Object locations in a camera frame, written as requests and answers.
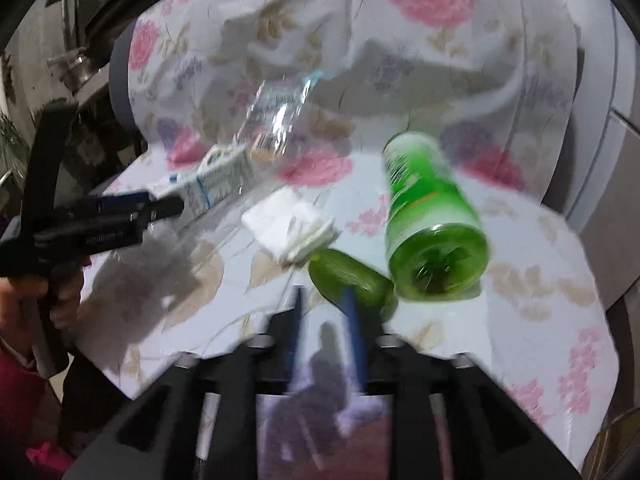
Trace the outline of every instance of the floral tablecloth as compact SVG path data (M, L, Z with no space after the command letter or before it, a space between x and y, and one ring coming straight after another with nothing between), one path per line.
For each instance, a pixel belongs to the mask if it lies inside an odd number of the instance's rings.
M388 328L436 355L473 352L580 466L618 361L580 241L539 205L576 65L561 0L163 0L138 19L129 55L130 102L150 149L110 191L143 188L190 149L230 138L262 79L320 68L309 134L324 144L274 184L334 216L335 247L387 273L380 152L407 127L439 135L465 170L492 259L474 297L401 302ZM237 209L222 208L179 238L159 229L142 247L95 258L79 349L135 397L174 352L228 351L305 285L296 395L261 403L260 475L311 478L306 466L340 456L337 443L354 435L372 460L348 462L384 471L388 406L354 390L342 314L305 269L281 269L240 225ZM200 456L214 413L210 399Z

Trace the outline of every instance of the person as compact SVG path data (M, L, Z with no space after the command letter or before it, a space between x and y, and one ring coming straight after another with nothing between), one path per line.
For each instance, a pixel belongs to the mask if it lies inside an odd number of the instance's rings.
M50 316L58 329L78 322L82 269L56 291ZM24 317L24 305L44 297L47 280L36 276L0 278L0 418L43 479L61 479L73 459L54 442L32 437L32 426L44 398L47 381L35 368L31 348L34 333Z

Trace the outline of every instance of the human hand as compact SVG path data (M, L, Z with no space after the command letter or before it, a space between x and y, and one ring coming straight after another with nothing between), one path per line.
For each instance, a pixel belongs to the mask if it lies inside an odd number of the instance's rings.
M84 285L82 269L62 283L56 291L58 302L50 313L53 325L68 328L78 322L80 291ZM37 276L0 278L0 337L15 351L29 358L34 333L24 315L24 306L43 298L49 290L47 280Z

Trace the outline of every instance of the clear plastic packaging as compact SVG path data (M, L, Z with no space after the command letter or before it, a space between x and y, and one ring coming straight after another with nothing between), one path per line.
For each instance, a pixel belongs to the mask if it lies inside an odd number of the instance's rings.
M234 142L246 144L259 166L298 158L311 148L306 128L299 124L303 105L322 73L263 81Z

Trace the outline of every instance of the white tissue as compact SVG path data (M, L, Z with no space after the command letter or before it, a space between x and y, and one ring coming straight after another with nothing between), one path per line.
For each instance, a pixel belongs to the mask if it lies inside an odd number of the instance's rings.
M335 237L334 219L302 200L289 186L258 202L242 215L242 224L280 264L296 263Z

